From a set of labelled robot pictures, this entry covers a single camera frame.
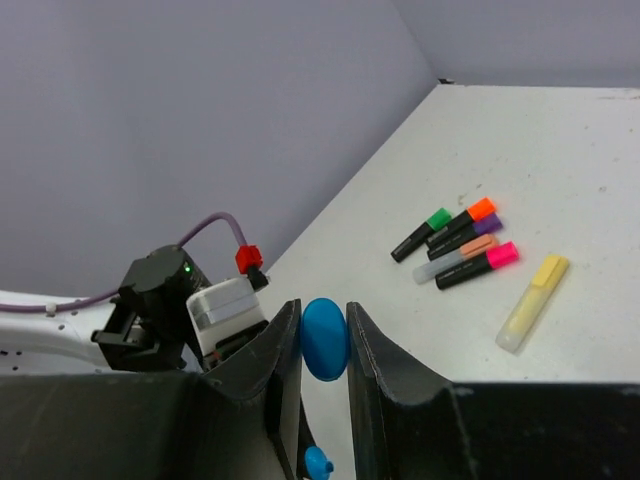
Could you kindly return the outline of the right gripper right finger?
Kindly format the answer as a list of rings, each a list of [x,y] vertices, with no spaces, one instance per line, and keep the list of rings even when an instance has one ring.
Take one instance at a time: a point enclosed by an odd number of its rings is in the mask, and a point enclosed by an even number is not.
[[[360,479],[635,479],[639,388],[454,382],[346,308]]]

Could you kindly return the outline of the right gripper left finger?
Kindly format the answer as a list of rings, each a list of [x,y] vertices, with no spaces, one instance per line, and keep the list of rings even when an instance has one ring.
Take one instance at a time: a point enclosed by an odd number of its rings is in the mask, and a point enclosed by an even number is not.
[[[301,304],[207,374],[1,381],[5,479],[292,479]]]

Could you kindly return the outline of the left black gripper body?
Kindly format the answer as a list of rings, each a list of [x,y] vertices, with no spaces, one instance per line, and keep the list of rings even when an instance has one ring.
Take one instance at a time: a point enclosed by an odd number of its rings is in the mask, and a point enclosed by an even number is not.
[[[234,355],[237,351],[257,337],[267,328],[268,325],[269,322],[267,320],[262,320],[255,325],[247,327],[244,330],[217,342],[213,351],[204,357],[204,371],[208,372],[213,370],[221,363],[225,362],[229,357]]]

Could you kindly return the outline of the blue black highlighter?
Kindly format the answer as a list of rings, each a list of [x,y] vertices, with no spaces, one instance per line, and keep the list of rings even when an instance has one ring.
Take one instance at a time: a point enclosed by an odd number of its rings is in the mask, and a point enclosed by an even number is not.
[[[307,421],[304,404],[300,402],[297,478],[329,480],[333,472],[334,464],[324,451],[316,445]]]

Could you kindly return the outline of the blue cap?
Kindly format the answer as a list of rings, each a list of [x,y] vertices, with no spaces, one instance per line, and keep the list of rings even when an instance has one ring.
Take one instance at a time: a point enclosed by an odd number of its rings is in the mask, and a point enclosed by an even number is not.
[[[350,358],[347,323],[340,307],[328,298],[316,298],[301,317],[301,349],[309,372],[318,380],[337,380]]]

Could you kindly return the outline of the pastel yellow highlighter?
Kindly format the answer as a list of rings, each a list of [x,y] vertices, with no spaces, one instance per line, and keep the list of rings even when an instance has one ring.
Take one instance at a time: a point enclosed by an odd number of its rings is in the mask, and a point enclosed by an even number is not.
[[[496,344],[515,353],[569,268],[566,257],[548,255],[496,336]]]

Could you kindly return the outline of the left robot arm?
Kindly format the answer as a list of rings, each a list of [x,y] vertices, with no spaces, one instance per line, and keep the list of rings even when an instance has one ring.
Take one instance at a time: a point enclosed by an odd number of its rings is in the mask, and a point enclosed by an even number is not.
[[[269,283],[254,246],[240,274],[211,283],[186,250],[161,247],[135,260],[116,292],[1,310],[1,371],[47,375],[207,372],[268,324],[257,298]]]

